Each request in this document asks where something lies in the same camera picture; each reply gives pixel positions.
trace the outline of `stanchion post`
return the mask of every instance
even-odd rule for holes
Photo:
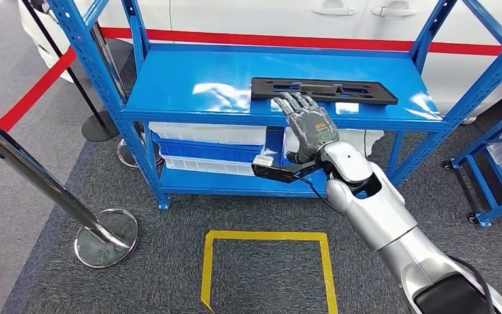
[[[105,268],[135,249],[139,225],[132,214],[124,209],[105,209],[94,215],[1,128],[0,158],[82,225],[76,235],[75,253],[83,264]]]
[[[31,15],[32,19],[37,24],[37,27],[39,27],[39,30],[41,30],[41,33],[43,33],[43,36],[45,36],[45,39],[47,39],[47,41],[49,42],[49,45],[51,45],[51,48],[53,48],[53,51],[55,52],[57,57],[59,58],[62,57],[62,52],[55,43],[55,40],[53,40],[53,37],[51,37],[51,34],[49,34],[47,29],[41,22],[39,16],[37,16],[34,8],[31,6],[31,3],[28,0],[22,0],[22,3],[29,12],[29,15]],[[88,107],[93,113],[93,115],[89,117],[82,125],[82,135],[88,141],[92,142],[107,141],[109,139],[112,139],[113,137],[116,137],[118,135],[118,130],[116,129],[114,122],[110,118],[109,113],[106,111],[98,112],[95,106],[93,105],[93,102],[91,101],[90,97],[86,93],[84,87],[74,74],[74,71],[72,71],[70,67],[68,67],[66,71],[72,78],[74,85],[76,85],[76,87],[80,91],[80,94],[82,94],[82,97],[84,98],[84,100],[88,104]]]
[[[95,23],[90,31],[90,33],[93,36],[93,41],[97,44],[97,47],[99,49],[99,52],[101,54],[101,57],[105,61],[107,68],[109,70],[109,75],[112,78],[112,81],[114,82],[114,85],[116,86],[116,90],[118,91],[118,95],[120,95],[120,98],[122,101],[126,102],[127,99],[127,94],[126,94],[126,89],[124,88],[124,85],[122,84],[122,80],[120,79],[120,74],[118,72],[118,68],[116,67],[116,64],[114,63],[114,60],[112,59],[112,54],[110,53],[109,46],[107,45],[107,41],[105,40],[103,33],[101,32],[101,28],[99,27],[98,23]],[[141,142],[145,145],[145,139],[141,136],[141,134],[144,131],[144,127],[140,125],[138,122],[135,123],[135,129],[137,133],[139,134],[141,138]],[[154,156],[155,156],[155,163],[158,166],[160,163],[162,163],[163,158],[159,154],[159,150],[157,145],[154,143],[149,143],[149,145],[153,145],[153,151],[154,151]],[[124,165],[132,168],[132,169],[139,169],[139,166],[135,162],[134,157],[132,156],[131,152],[129,151],[128,147],[126,146],[126,141],[122,139],[119,143],[118,146],[116,147],[116,153],[118,155],[118,159],[120,160],[121,163]]]

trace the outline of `shelf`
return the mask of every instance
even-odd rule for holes
[[[435,131],[444,126],[405,52],[152,44],[123,113],[132,120],[286,126],[252,77],[381,82],[397,105],[321,103],[340,128]]]
[[[306,176],[324,196],[326,175],[321,170]],[[225,175],[198,171],[175,170],[163,167],[162,191],[179,194],[215,194],[241,196],[281,196],[314,198],[310,187],[301,182],[282,183],[253,176]]]

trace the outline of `yellow floor tape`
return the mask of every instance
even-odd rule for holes
[[[326,300],[328,302],[328,314],[337,314],[336,292],[328,249],[328,238],[323,232],[264,232],[264,231],[226,231],[211,230],[205,236],[205,254],[203,257],[203,277],[201,279],[201,301],[214,313],[210,306],[210,284],[212,280],[212,242],[215,239],[232,240],[255,240],[255,241],[318,241],[320,244],[320,256],[322,258],[322,271],[324,273],[324,285],[326,286]]]

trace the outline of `stanchion base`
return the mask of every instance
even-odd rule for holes
[[[139,225],[135,217],[123,209],[105,209],[96,216],[103,226],[129,245],[129,248],[104,243],[81,227],[74,242],[74,252],[86,266],[105,268],[120,262],[135,249],[139,240]]]
[[[99,116],[105,123],[103,127],[95,115],[89,117],[82,126],[82,135],[91,142],[103,142],[118,135],[118,130],[110,115],[106,111],[99,112]]]
[[[159,149],[157,144],[153,144],[154,149],[155,149],[155,161],[157,163],[157,166],[160,165],[164,159],[161,157],[159,154]],[[118,159],[120,159],[120,162],[127,165],[128,167],[132,169],[139,169],[139,166],[137,165],[137,162],[135,162],[135,159],[133,158],[133,155],[128,149],[128,146],[126,146],[126,141],[122,139],[120,143],[118,143],[118,147],[116,148],[116,153],[118,155]]]

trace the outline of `red stripe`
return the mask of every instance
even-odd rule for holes
[[[102,30],[105,37],[131,38],[129,28],[103,27]],[[301,48],[408,51],[412,46],[412,41],[205,33],[198,31],[168,31],[162,29],[147,29],[147,35],[149,36],[149,39],[157,41],[247,44],[253,46],[283,46]],[[431,43],[428,51],[442,54],[497,56],[501,50],[501,46],[494,46],[490,44]]]
[[[33,106],[33,104],[57,81],[62,72],[66,70],[76,58],[74,50],[68,51],[47,71],[34,86],[0,119],[0,127],[9,131],[20,118]]]

